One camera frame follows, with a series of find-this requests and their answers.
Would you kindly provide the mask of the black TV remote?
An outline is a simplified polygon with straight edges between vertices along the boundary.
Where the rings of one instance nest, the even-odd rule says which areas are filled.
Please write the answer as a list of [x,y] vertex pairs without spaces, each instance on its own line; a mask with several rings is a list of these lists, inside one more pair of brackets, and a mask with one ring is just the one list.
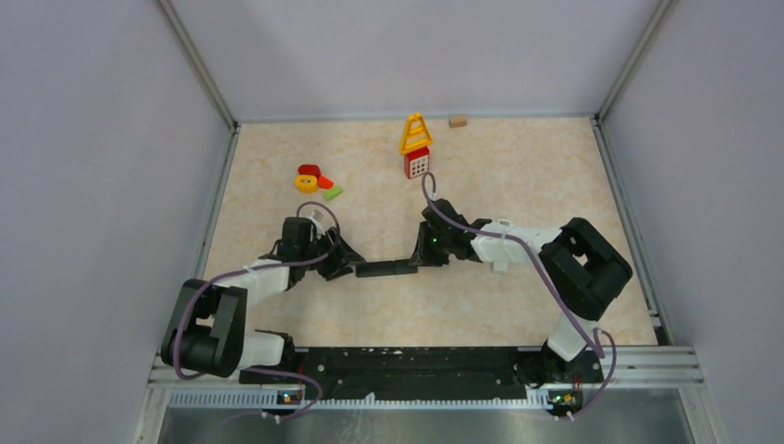
[[366,262],[355,266],[357,278],[379,278],[416,274],[418,267],[408,260]]

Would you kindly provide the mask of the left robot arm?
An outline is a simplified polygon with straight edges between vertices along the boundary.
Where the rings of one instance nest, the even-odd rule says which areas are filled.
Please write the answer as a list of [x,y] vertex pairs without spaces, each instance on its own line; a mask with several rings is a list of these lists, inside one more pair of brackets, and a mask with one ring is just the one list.
[[330,281],[364,261],[337,227],[323,228],[312,217],[290,216],[270,253],[214,280],[191,278],[182,284],[160,347],[161,360],[178,366],[186,378],[228,377],[239,368],[259,364],[270,379],[285,382],[297,367],[294,354],[285,350],[287,338],[247,332],[249,308],[292,289],[310,271]]

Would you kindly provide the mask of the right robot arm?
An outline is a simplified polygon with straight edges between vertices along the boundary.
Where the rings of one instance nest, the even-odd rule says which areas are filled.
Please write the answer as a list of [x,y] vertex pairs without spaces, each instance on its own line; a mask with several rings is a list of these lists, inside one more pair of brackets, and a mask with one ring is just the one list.
[[455,258],[488,263],[497,273],[512,264],[531,265],[538,273],[561,311],[542,356],[549,378],[568,380],[586,348],[604,356],[598,322],[633,272],[589,221],[574,217],[561,228],[523,228],[501,219],[468,223],[446,199],[429,202],[422,216],[411,258],[417,266],[442,266]]

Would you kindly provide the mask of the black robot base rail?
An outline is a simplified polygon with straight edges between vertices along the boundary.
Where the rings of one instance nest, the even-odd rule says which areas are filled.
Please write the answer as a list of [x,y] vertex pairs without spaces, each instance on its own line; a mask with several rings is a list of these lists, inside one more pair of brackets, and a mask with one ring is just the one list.
[[553,388],[545,404],[557,414],[577,412],[582,389],[605,373],[592,351],[569,362],[547,347],[312,347],[285,339],[282,360],[239,372],[244,385],[293,384],[279,401],[522,401]]

